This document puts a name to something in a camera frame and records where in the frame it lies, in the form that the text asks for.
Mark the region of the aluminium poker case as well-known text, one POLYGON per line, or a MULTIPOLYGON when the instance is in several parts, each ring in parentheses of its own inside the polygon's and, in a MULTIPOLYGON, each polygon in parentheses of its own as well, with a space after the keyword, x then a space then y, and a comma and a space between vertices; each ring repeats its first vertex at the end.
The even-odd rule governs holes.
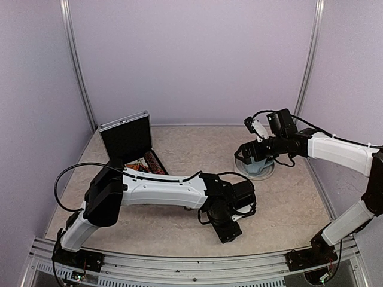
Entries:
POLYGON ((102 124, 99 126, 98 131, 108 157, 110 159, 119 158, 124 166, 127 163, 144 158, 144 154, 148 151, 155 153, 148 111, 141 111, 102 124))

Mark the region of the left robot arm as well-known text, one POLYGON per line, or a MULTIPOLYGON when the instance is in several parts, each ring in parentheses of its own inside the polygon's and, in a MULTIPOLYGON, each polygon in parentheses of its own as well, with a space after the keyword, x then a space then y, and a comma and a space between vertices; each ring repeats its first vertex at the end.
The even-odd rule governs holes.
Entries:
POLYGON ((91 181, 78 209, 58 232, 60 256, 72 266, 83 261, 83 243, 99 228, 117 223, 120 208, 139 204, 182 206, 205 213, 221 243, 235 240, 242 231, 238 220, 256 212, 256 195, 248 178, 231 184, 220 174, 198 171, 191 176, 140 172, 121 160, 97 163, 101 170, 91 181))

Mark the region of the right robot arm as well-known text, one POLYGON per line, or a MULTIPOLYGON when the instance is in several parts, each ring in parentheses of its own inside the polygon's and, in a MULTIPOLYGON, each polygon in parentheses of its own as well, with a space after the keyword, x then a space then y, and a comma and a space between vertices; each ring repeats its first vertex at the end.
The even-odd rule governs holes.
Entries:
POLYGON ((311 240, 306 260, 319 265, 334 245, 353 233, 358 233, 371 220, 382 215, 382 147, 340 138, 285 109, 264 110, 269 128, 251 115, 244 120, 248 131, 256 136, 243 143, 235 152, 235 167, 243 175, 256 178, 279 164, 278 157, 287 155, 289 167, 296 156, 333 165, 328 175, 332 183, 318 178, 322 188, 336 191, 354 189, 351 203, 328 226, 311 240))

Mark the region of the chip row right in case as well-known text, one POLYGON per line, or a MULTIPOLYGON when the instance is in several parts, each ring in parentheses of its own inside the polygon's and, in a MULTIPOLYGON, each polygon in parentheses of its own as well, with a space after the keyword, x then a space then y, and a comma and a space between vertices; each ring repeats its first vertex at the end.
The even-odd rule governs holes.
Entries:
POLYGON ((167 175, 167 171, 163 167, 160 160, 157 158, 154 152, 148 151, 144 154, 144 159, 146 163, 148 164, 150 170, 152 173, 159 174, 159 175, 167 175))

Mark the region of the red card deck in case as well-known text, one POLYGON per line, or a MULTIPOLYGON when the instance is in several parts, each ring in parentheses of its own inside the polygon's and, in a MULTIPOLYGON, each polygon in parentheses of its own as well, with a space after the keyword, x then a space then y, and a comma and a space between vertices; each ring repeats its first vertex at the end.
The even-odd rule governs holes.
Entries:
POLYGON ((139 172, 151 173, 151 169, 149 165, 146 163, 146 161, 143 158, 140 158, 139 160, 135 160, 125 164, 125 167, 139 171, 139 172))

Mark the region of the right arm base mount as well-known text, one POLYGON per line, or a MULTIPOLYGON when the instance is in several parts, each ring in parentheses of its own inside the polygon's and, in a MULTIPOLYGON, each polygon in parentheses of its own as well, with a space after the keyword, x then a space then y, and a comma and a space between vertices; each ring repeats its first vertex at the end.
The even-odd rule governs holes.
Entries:
POLYGON ((317 267, 338 260, 338 255, 334 247, 324 252, 315 251, 314 248, 293 249, 284 256, 290 272, 317 267))

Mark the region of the right aluminium corner post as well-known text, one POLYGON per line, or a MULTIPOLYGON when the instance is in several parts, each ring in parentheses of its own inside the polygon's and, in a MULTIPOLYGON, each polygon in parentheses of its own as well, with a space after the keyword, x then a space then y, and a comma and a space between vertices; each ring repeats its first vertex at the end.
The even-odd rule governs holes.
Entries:
POLYGON ((315 13, 311 29, 311 37, 309 40, 308 53, 306 57, 305 67, 303 70, 303 77, 299 88, 298 98, 296 105, 294 107, 293 115, 295 116, 294 121, 297 122, 302 113, 303 106, 306 99, 306 94, 309 87, 309 82, 314 67, 315 56, 317 53, 317 46, 320 38, 321 23, 323 20, 325 1, 317 0, 315 1, 315 13))

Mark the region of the aluminium corner post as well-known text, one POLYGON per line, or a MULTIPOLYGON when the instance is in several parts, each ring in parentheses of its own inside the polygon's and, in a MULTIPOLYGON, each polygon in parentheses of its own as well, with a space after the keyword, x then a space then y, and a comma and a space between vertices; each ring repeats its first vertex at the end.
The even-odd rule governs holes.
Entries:
POLYGON ((75 79, 80 92, 81 101, 84 106, 87 120, 92 132, 95 132, 98 125, 94 116, 92 104, 90 103, 89 95, 86 89, 83 72, 81 69, 80 58, 75 42, 74 27, 72 24, 70 4, 68 0, 60 0, 60 10, 63 19, 64 30, 68 42, 69 53, 74 68, 75 79))
POLYGON ((309 40, 308 53, 306 57, 305 67, 303 70, 303 77, 299 88, 298 98, 296 105, 294 107, 293 115, 295 116, 294 121, 297 122, 302 113, 303 106, 306 99, 306 94, 309 87, 309 82, 314 67, 315 56, 317 53, 317 46, 320 38, 321 23, 323 20, 325 1, 317 0, 315 1, 315 13, 311 29, 311 37, 309 40))

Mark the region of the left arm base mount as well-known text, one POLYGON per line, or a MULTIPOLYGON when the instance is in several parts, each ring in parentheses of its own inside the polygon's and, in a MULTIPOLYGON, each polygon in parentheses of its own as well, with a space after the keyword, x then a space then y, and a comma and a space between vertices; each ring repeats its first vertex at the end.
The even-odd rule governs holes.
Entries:
POLYGON ((71 252, 59 248, 53 252, 52 259, 54 262, 66 266, 99 273, 104 262, 104 257, 105 255, 100 252, 86 251, 83 249, 77 252, 71 252))

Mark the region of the left aluminium corner post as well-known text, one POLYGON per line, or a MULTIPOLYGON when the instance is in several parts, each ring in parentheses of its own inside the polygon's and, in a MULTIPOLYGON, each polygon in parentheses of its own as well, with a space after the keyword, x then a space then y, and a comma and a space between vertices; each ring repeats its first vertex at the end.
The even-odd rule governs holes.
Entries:
POLYGON ((98 125, 94 116, 92 104, 90 103, 89 95, 86 89, 83 72, 81 69, 80 58, 75 42, 74 27, 72 24, 70 4, 68 0, 60 0, 60 10, 63 19, 64 30, 68 42, 69 53, 74 68, 75 79, 80 92, 81 101, 84 106, 87 120, 92 132, 95 132, 98 125))

